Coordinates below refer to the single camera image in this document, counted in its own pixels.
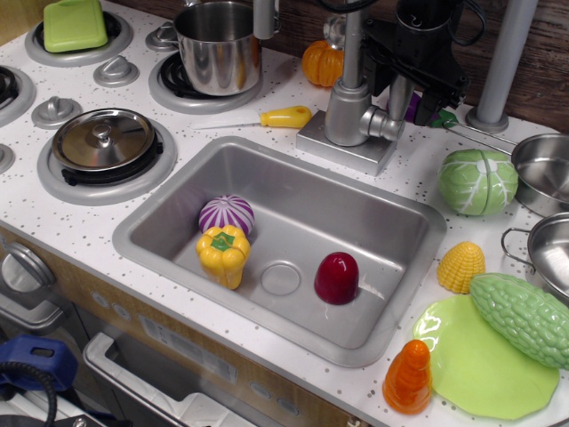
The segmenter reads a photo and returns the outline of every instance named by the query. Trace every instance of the metal pot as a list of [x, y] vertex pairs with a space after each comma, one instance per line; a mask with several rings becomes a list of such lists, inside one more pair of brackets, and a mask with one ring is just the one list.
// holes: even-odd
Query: metal pot
[[253, 10], [230, 1], [197, 3], [174, 19], [189, 82], [201, 93], [229, 96], [260, 79], [260, 41], [253, 35]]
[[144, 171], [162, 152], [154, 126], [128, 109], [95, 109], [67, 121], [52, 154], [70, 185], [108, 184]]
[[[451, 127], [455, 125], [507, 142], [515, 147], [510, 153], [505, 149], [452, 130]], [[519, 177], [516, 199], [522, 205], [544, 217], [569, 211], [569, 134], [545, 133], [515, 143], [455, 122], [446, 122], [445, 129], [511, 155], [511, 162]]]
[[[511, 231], [529, 233], [527, 252], [530, 261], [509, 252], [505, 238]], [[501, 247], [509, 258], [531, 267], [528, 282], [569, 306], [569, 213], [544, 218], [531, 230], [507, 229], [502, 234]]]

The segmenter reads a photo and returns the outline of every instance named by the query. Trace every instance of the silver pan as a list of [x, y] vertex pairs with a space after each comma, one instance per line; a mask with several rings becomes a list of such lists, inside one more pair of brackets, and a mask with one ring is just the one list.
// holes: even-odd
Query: silver pan
[[[514, 146], [511, 152], [459, 133], [454, 126], [465, 127]], [[569, 211], [569, 134], [544, 133], [519, 143], [506, 140], [474, 127], [445, 122], [447, 131], [511, 156], [519, 177], [516, 199], [540, 216]]]
[[[512, 231], [529, 233], [527, 252], [530, 261], [509, 252], [505, 240]], [[509, 258], [531, 267], [528, 282], [569, 305], [569, 213], [544, 218], [531, 230], [507, 229], [502, 234], [501, 247]]]

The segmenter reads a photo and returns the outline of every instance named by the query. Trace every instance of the toy food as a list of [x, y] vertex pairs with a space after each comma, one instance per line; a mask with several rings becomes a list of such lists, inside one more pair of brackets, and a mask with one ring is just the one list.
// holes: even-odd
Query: toy food
[[472, 278], [482, 317], [514, 347], [546, 367], [569, 369], [569, 309], [555, 296], [508, 274]]
[[314, 288], [330, 304], [347, 304], [357, 296], [359, 268], [354, 257], [344, 252], [327, 255], [318, 267]]
[[559, 370], [511, 345], [472, 300], [472, 295], [454, 295], [435, 302], [413, 328], [413, 338], [430, 348], [433, 390], [477, 416], [516, 420], [546, 407]]
[[336, 51], [325, 40], [317, 40], [302, 55], [302, 71], [313, 85], [334, 86], [343, 66], [344, 52]]
[[485, 258], [480, 246], [461, 242], [448, 251], [437, 267], [438, 283], [456, 294], [469, 292], [470, 280], [485, 273]]
[[438, 189], [459, 214], [496, 214], [516, 195], [517, 172], [503, 153], [481, 149], [454, 151], [438, 171]]
[[249, 236], [254, 223], [255, 215], [251, 206], [235, 195], [213, 198], [199, 214], [199, 229], [202, 233], [211, 227], [223, 228], [226, 225], [233, 225]]
[[196, 243], [196, 252], [207, 277], [229, 289], [241, 284], [251, 252], [243, 231], [233, 225], [211, 227]]
[[397, 412], [418, 414], [429, 405], [431, 383], [429, 347], [421, 340], [412, 340], [391, 363], [383, 397]]

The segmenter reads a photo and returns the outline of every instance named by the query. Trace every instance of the lime green plate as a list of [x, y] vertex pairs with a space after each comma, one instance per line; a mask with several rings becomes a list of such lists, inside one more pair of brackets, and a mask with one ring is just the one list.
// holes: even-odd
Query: lime green plate
[[433, 389], [479, 416], [515, 420], [547, 406], [559, 371], [513, 347], [470, 295], [430, 305], [413, 329], [430, 349]]

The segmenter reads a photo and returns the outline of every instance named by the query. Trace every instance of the yellow handled knife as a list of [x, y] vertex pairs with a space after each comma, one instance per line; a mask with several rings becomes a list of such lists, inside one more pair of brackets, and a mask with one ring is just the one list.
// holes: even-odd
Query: yellow handled knife
[[228, 111], [209, 116], [204, 120], [191, 124], [189, 127], [194, 130], [199, 130], [217, 127], [261, 125], [301, 129], [311, 118], [312, 112], [308, 107], [297, 105], [286, 109], [273, 109], [266, 113], [258, 113], [251, 109]]

